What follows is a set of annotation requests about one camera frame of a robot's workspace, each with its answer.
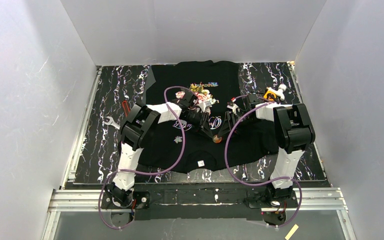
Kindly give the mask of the black printed t-shirt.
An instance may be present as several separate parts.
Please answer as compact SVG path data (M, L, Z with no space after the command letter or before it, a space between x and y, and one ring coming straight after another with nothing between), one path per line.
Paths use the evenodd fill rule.
M151 86L145 89L145 103L159 105L183 96L182 87L194 90L200 101L213 100L209 124L216 135L224 120L227 103L241 95L239 88L239 64L230 61L191 61L175 65L151 67ZM183 142L175 143L176 136ZM167 121L157 125L151 143L140 155L144 166L188 173L202 168L212 171L226 166L252 163L278 152L274 124L258 121L236 128L229 143L214 143L209 137L182 121ZM198 161L204 161L199 167Z

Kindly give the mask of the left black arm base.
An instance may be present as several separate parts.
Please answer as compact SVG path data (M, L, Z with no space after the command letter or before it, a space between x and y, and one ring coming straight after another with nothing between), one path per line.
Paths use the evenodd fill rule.
M147 191L123 190L114 184L106 184L101 198L102 209L147 209L151 195Z

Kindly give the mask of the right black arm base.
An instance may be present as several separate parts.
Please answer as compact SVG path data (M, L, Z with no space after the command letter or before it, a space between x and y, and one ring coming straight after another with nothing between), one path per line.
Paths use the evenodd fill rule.
M258 190L251 190L246 193L243 203L251 209L273 208L296 208L298 198L293 187L273 188L263 187Z

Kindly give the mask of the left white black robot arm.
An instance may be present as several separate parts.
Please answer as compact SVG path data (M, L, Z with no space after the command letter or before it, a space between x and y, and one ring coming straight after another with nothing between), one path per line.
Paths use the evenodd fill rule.
M174 102L158 105L136 103L122 123L115 125L121 134L120 159L112 183L105 183L103 189L110 201L117 202L122 208L133 205L139 159L145 147L151 143L158 124L169 121L180 124L185 121L212 137L208 125L212 104L211 100L199 101L194 98L176 99Z

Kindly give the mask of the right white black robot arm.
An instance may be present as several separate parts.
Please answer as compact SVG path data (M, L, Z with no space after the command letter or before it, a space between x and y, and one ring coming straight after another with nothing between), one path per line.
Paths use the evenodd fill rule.
M261 121L272 122L278 146L275 167L269 180L260 184L265 187L264 192L249 197L248 202L271 207L283 204L292 199L298 162L316 138L307 107L303 103L280 104L271 96L263 98L256 94L242 95L241 99L243 108L236 104L235 97L228 103L226 123L213 136L213 141L219 143L226 140L228 144L236 128Z

